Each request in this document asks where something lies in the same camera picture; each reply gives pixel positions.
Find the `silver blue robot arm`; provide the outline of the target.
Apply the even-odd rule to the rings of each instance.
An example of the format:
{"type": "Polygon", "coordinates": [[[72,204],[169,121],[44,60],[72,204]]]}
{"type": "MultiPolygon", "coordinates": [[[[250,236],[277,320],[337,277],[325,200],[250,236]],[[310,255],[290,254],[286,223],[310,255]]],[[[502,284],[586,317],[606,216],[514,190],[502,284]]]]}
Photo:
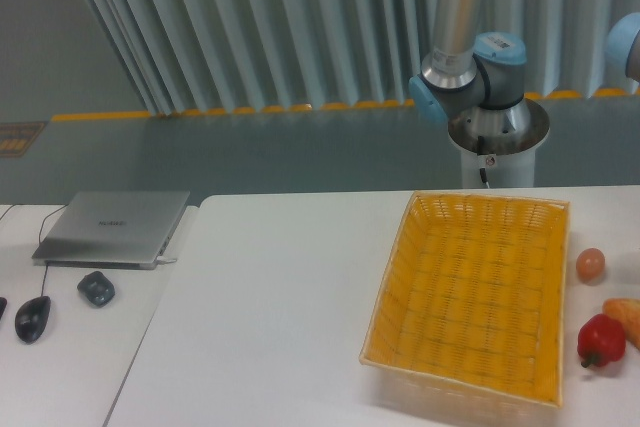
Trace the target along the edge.
{"type": "Polygon", "coordinates": [[[614,0],[437,0],[431,45],[409,83],[418,109],[478,156],[536,148],[549,118],[526,98],[562,83],[590,95],[639,77],[639,17],[614,0]]]}

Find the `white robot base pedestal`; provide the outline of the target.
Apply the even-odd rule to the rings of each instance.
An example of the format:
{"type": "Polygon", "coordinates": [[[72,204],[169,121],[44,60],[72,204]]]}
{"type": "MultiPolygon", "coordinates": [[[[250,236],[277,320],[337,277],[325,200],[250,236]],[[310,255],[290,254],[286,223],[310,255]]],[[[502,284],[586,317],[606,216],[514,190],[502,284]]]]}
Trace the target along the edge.
{"type": "Polygon", "coordinates": [[[530,188],[534,186],[536,148],[509,154],[482,154],[458,147],[462,187],[530,188]]]}

